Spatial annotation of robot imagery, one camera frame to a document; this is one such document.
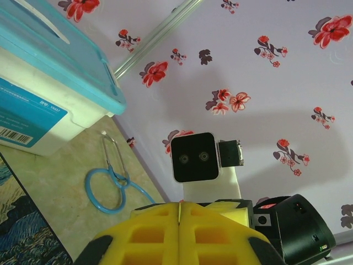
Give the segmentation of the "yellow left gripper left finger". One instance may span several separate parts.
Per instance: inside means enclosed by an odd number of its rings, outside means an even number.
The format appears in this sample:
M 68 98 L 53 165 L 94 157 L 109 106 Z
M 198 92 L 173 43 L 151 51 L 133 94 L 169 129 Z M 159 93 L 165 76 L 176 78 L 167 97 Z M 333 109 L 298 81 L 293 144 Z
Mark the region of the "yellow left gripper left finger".
M 98 233 L 74 264 L 179 264 L 179 203 L 134 211 Z

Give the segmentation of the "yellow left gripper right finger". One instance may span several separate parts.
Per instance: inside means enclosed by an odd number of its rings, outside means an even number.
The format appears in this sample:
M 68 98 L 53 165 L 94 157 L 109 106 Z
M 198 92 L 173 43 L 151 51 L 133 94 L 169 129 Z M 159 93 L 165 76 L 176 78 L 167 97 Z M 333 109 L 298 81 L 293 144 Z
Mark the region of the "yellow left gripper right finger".
M 180 203 L 179 264 L 284 264 L 266 236 L 207 206 Z

